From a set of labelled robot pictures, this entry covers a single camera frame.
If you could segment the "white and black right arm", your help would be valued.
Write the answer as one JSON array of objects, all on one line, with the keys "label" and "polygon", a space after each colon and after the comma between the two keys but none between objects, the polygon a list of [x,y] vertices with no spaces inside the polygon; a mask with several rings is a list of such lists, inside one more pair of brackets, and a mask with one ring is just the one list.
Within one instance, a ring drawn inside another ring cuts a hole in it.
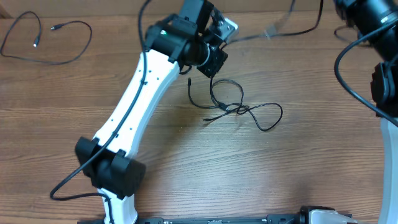
[{"label": "white and black right arm", "polygon": [[[379,223],[397,223],[397,3],[393,0],[336,0],[336,12],[348,27],[359,32],[337,56],[335,77],[356,100],[381,120],[384,144],[383,198]],[[340,62],[355,46],[368,42],[381,62],[371,75],[372,100],[354,91],[340,74]]]}]

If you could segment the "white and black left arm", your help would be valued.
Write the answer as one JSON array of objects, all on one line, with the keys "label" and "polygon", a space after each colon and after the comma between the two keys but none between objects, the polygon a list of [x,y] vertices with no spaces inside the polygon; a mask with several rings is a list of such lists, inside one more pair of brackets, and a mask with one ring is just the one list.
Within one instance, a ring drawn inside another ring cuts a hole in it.
[{"label": "white and black left arm", "polygon": [[75,153],[83,173],[103,199],[107,223],[135,223],[134,194],[146,172],[135,160],[141,138],[160,99],[185,66],[213,77],[227,54],[221,44],[238,32],[209,1],[185,1],[141,34],[143,50],[135,74],[104,125],[80,138]]}]

